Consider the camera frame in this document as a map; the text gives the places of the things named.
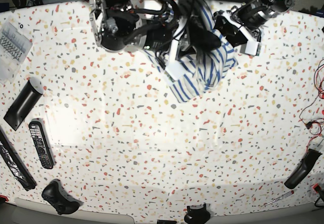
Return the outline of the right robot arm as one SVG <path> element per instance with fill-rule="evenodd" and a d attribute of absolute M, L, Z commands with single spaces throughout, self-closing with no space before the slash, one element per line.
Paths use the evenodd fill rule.
<path fill-rule="evenodd" d="M 119 52 L 127 46 L 151 51 L 171 81 L 185 69 L 180 58 L 210 52 L 220 39 L 194 14 L 198 0 L 89 0 L 92 31 L 99 47 Z"/>

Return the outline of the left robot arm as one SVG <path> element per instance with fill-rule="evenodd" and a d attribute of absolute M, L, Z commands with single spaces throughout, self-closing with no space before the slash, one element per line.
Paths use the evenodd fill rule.
<path fill-rule="evenodd" d="M 251 0 L 230 10 L 214 13 L 215 27 L 240 52 L 258 56 L 263 33 L 260 29 L 269 19 L 287 12 L 294 0 Z"/>

